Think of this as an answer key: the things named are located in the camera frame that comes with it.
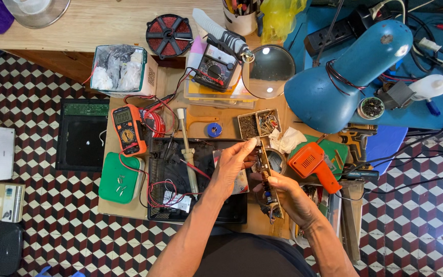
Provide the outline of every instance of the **person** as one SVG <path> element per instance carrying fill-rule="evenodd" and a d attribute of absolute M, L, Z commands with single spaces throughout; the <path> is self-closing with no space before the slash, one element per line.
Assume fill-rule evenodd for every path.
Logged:
<path fill-rule="evenodd" d="M 232 233 L 210 236 L 241 169 L 254 164 L 253 138 L 225 149 L 211 182 L 186 222 L 163 249 L 148 276 L 316 276 L 301 253 L 280 238 Z M 358 276 L 331 224 L 295 180 L 276 172 L 268 178 L 283 209 L 305 232 L 320 275 Z M 261 174 L 251 178 L 262 180 Z M 260 191 L 262 185 L 254 188 Z"/>

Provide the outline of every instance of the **blue desk lamp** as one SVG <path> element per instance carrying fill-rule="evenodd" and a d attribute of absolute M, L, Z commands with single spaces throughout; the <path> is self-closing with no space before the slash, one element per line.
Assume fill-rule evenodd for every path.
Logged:
<path fill-rule="evenodd" d="M 361 35 L 331 66 L 351 84 L 366 87 L 402 59 L 412 42 L 411 30 L 402 22 L 381 21 Z M 327 134 L 343 129 L 360 100 L 358 88 L 335 77 L 333 81 L 326 66 L 318 66 L 294 75 L 284 88 L 286 102 L 298 118 Z"/>

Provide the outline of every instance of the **cordless drill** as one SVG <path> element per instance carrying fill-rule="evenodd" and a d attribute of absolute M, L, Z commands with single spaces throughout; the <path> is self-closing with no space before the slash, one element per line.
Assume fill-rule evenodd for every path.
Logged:
<path fill-rule="evenodd" d="M 338 133 L 341 142 L 348 145 L 353 161 L 346 163 L 345 168 L 355 167 L 367 161 L 365 148 L 367 147 L 367 137 L 377 134 L 377 125 L 348 123 L 342 131 Z M 378 172 L 372 170 L 370 164 L 364 164 L 346 175 L 348 179 L 377 179 Z"/>

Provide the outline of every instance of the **black shirt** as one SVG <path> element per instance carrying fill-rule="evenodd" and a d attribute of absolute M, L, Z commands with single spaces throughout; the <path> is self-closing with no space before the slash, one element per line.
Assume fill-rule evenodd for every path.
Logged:
<path fill-rule="evenodd" d="M 247 233 L 210 236 L 194 276 L 316 277 L 288 243 Z"/>

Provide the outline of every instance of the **analog multimeter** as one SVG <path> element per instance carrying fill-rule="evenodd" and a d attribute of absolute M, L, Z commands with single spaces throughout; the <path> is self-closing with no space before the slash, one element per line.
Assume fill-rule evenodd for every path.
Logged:
<path fill-rule="evenodd" d="M 124 150 L 124 156 L 130 157 L 145 153 L 146 143 L 143 138 L 141 116 L 139 115 L 138 107 L 127 104 L 112 110 L 111 115 L 114 128 L 119 137 L 120 149 L 124 150 L 132 143 L 138 143 L 138 145 Z"/>

